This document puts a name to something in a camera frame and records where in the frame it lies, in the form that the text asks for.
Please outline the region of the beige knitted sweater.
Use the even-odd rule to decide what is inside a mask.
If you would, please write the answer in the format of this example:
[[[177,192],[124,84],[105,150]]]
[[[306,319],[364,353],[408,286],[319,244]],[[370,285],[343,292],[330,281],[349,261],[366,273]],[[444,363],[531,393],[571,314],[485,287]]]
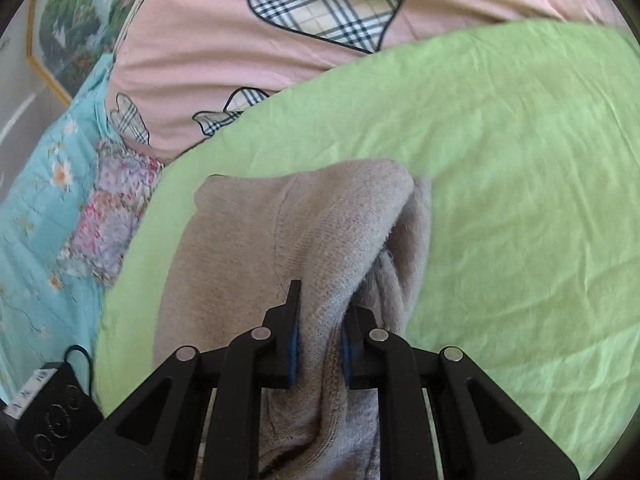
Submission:
[[[276,178],[214,174],[196,191],[165,283],[154,339],[163,361],[220,348],[283,304],[300,281],[299,375],[262,397],[259,470],[269,479],[375,479],[378,396],[346,387],[347,307],[406,331],[431,237],[431,183],[363,159]]]

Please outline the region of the light blue floral quilt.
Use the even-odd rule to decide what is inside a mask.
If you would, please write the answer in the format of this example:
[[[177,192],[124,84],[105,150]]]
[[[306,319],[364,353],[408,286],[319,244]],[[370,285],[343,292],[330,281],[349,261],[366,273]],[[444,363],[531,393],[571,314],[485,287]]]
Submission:
[[[1,397],[42,364],[96,346],[103,286],[62,263],[96,178],[96,148],[114,139],[104,98],[113,58],[100,57],[70,107],[44,130],[1,204]]]

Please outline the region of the green bed sheet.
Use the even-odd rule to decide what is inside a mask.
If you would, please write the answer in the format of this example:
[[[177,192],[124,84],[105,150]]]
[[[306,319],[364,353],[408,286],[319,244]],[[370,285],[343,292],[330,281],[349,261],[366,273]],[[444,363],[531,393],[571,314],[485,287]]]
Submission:
[[[170,263],[207,177],[391,158],[432,181],[411,344],[461,347],[588,477],[639,404],[639,46],[511,22],[403,44],[244,112],[163,172],[104,300],[104,412],[153,368]]]

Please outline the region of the purple pink floral cloth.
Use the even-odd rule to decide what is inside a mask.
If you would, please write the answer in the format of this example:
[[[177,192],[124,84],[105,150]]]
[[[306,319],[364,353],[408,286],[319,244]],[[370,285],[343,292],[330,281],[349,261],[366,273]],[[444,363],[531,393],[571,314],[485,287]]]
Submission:
[[[58,255],[64,273],[104,286],[115,283],[163,169],[159,160],[124,144],[99,144],[96,180],[77,228]]]

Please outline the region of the framed landscape painting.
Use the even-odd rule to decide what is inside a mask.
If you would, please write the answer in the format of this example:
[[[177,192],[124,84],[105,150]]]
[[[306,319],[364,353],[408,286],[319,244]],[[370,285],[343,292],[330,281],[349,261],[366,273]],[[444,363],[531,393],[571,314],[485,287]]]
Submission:
[[[115,41],[136,0],[29,0],[26,58],[65,104]]]

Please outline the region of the pink quilt with plaid hearts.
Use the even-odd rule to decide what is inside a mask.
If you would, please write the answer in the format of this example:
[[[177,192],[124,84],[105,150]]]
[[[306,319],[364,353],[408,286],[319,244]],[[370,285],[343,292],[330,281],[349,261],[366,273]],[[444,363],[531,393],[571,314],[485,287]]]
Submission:
[[[406,42],[528,18],[623,26],[613,0],[137,0],[105,107],[169,162],[293,84]]]

